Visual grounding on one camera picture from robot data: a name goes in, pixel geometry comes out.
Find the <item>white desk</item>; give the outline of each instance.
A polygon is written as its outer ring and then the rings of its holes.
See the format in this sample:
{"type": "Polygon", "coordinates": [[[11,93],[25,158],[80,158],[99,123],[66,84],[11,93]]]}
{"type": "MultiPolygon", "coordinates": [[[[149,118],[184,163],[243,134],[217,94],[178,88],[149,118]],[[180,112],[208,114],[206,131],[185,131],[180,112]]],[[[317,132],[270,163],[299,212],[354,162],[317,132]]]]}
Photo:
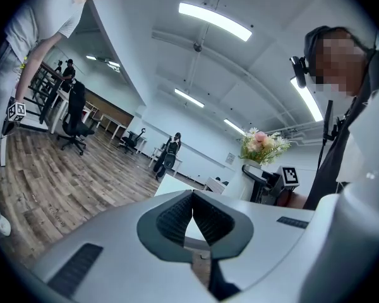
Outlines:
{"type": "Polygon", "coordinates": [[[205,187],[203,188],[203,190],[206,191],[207,187],[209,187],[214,193],[222,194],[222,192],[226,188],[226,185],[219,182],[216,179],[213,179],[212,177],[209,177],[207,179],[207,183],[205,184],[205,187]]]}
{"type": "Polygon", "coordinates": [[[126,126],[124,126],[124,125],[121,124],[120,122],[116,121],[114,118],[112,118],[112,117],[110,117],[110,116],[107,116],[106,114],[103,114],[103,115],[101,116],[101,118],[100,118],[100,122],[97,124],[97,128],[100,126],[100,123],[101,123],[101,121],[103,120],[103,118],[106,118],[106,119],[109,120],[108,125],[107,125],[105,131],[108,130],[108,127],[109,127],[110,123],[112,123],[112,122],[113,122],[114,124],[116,124],[116,126],[117,126],[116,129],[115,129],[115,131],[114,131],[114,134],[113,134],[112,137],[111,137],[111,140],[113,140],[113,139],[115,138],[115,135],[116,135],[116,133],[118,132],[118,129],[119,129],[119,128],[124,128],[124,129],[126,129],[126,126]]]}
{"type": "MultiPolygon", "coordinates": [[[[149,165],[148,165],[149,167],[151,167],[153,161],[157,159],[157,155],[158,155],[158,153],[160,153],[160,155],[161,155],[162,152],[163,152],[163,151],[162,151],[160,148],[157,148],[157,147],[154,148],[154,151],[153,151],[153,153],[152,153],[152,156],[150,156],[150,163],[149,163],[149,165]]],[[[173,175],[172,175],[172,176],[174,176],[174,177],[177,175],[178,169],[179,169],[179,167],[181,166],[181,164],[183,163],[183,161],[180,160],[178,157],[176,157],[176,162],[178,163],[178,165],[177,165],[177,167],[176,167],[176,169],[175,169],[175,171],[174,171],[174,173],[173,173],[173,175]]]]}
{"type": "MultiPolygon", "coordinates": [[[[159,196],[167,193],[177,192],[177,191],[185,191],[186,189],[194,189],[193,186],[190,186],[184,182],[181,182],[170,175],[166,174],[163,178],[163,181],[160,183],[159,188],[157,189],[154,196],[159,196]]],[[[188,238],[196,239],[199,241],[206,241],[202,236],[202,233],[198,226],[196,225],[194,218],[191,218],[187,226],[187,230],[185,232],[185,236],[188,238]]]]}
{"type": "MultiPolygon", "coordinates": [[[[55,101],[52,103],[51,108],[53,109],[53,107],[55,105],[55,102],[56,102],[56,100],[57,100],[58,97],[60,97],[62,99],[62,103],[61,103],[59,109],[56,112],[55,119],[53,120],[52,128],[51,128],[51,134],[53,134],[55,132],[57,122],[64,115],[63,112],[67,111],[66,106],[69,103],[69,93],[66,93],[65,91],[63,91],[61,89],[58,89],[56,91],[56,93],[57,93],[57,96],[55,98],[55,101]]],[[[86,114],[84,115],[83,120],[81,120],[82,123],[86,122],[88,116],[91,113],[91,110],[89,108],[87,108],[87,107],[84,107],[84,111],[86,112],[86,114]]]]}

